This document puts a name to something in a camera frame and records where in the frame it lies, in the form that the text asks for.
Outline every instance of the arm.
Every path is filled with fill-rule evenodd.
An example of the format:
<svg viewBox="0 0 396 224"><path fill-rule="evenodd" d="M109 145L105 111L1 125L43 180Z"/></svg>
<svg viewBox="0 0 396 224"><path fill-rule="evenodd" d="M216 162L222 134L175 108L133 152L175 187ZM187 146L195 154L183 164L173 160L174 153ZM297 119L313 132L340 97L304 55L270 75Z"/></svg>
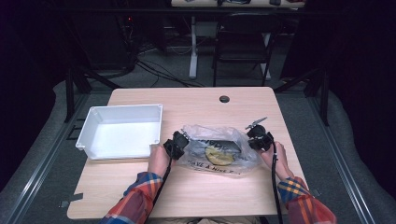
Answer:
<svg viewBox="0 0 396 224"><path fill-rule="evenodd" d="M260 151L260 153L265 163L272 167L274 147L271 146L268 151ZM288 166L285 148L278 142L276 142L276 154L276 175L280 179L277 189L282 202L289 210L290 223L336 223L332 211L309 193L300 177L294 176Z"/></svg>
<svg viewBox="0 0 396 224"><path fill-rule="evenodd" d="M169 157L163 147L151 149L148 171L139 173L136 181L123 193L122 199L111 208L100 223L144 223L153 208Z"/></svg>

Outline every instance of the chair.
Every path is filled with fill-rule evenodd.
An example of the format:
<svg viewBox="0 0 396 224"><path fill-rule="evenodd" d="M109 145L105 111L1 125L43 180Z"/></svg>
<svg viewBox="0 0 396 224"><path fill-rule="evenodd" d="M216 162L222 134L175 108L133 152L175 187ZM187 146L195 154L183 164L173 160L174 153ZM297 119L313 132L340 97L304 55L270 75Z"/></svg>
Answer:
<svg viewBox="0 0 396 224"><path fill-rule="evenodd" d="M232 13L219 20L216 30L216 46L212 62L213 86L216 87L218 62L266 63L262 86L268 73L276 35L282 29L282 21L276 15L262 13ZM269 34L266 43L264 34Z"/></svg>

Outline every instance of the desk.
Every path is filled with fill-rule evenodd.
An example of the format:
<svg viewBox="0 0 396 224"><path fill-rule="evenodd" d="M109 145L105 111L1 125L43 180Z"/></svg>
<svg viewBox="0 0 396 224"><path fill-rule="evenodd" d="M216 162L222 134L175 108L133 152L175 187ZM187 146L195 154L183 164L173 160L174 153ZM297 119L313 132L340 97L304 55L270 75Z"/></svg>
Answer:
<svg viewBox="0 0 396 224"><path fill-rule="evenodd" d="M172 7L217 7L218 2L215 0L193 0L187 2L186 0L172 0ZM303 7L303 2L290 3L286 0L282 0L280 6L283 8L288 7ZM277 6L270 5L270 0L251 0L249 4L233 4L224 2L221 7L272 7L277 8ZM196 49L196 23L195 17L191 17L191 62L190 62L190 78L196 78L197 76L197 49ZM261 70L265 70L266 64L261 64Z"/></svg>
<svg viewBox="0 0 396 224"><path fill-rule="evenodd" d="M221 103L222 95L230 97ZM163 104L161 143L185 124L234 127L244 131L253 120L284 144L290 169L304 179L288 129L272 89L169 88L114 90L108 105ZM87 160L75 193L83 199L70 203L72 219L101 218L118 202L147 159ZM168 176L150 217L268 216L276 214L271 171L264 164L247 175L214 175L176 166Z"/></svg>

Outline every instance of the clear plastic bag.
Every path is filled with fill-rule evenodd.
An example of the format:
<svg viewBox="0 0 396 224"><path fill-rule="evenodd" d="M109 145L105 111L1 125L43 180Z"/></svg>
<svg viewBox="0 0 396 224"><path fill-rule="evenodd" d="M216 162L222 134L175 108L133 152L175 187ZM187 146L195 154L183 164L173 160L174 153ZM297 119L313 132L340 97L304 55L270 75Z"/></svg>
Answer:
<svg viewBox="0 0 396 224"><path fill-rule="evenodd" d="M186 125L182 131L190 138L177 164L198 170L241 175L262 163L248 145L248 136L235 128L208 128Z"/></svg>

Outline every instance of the plaid shirt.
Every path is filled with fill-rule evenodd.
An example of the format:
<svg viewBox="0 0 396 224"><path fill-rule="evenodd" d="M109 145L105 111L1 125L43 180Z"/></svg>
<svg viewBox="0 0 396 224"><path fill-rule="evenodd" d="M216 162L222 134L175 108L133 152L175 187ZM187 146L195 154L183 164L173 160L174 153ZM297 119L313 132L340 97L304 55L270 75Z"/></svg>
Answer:
<svg viewBox="0 0 396 224"><path fill-rule="evenodd" d="M144 223L153 207L153 200L163 183L154 173L140 173L136 181L124 192L124 197L108 211L100 223L134 224ZM288 178L277 185L282 202L289 210L292 224L331 224L336 217L306 189L300 177Z"/></svg>

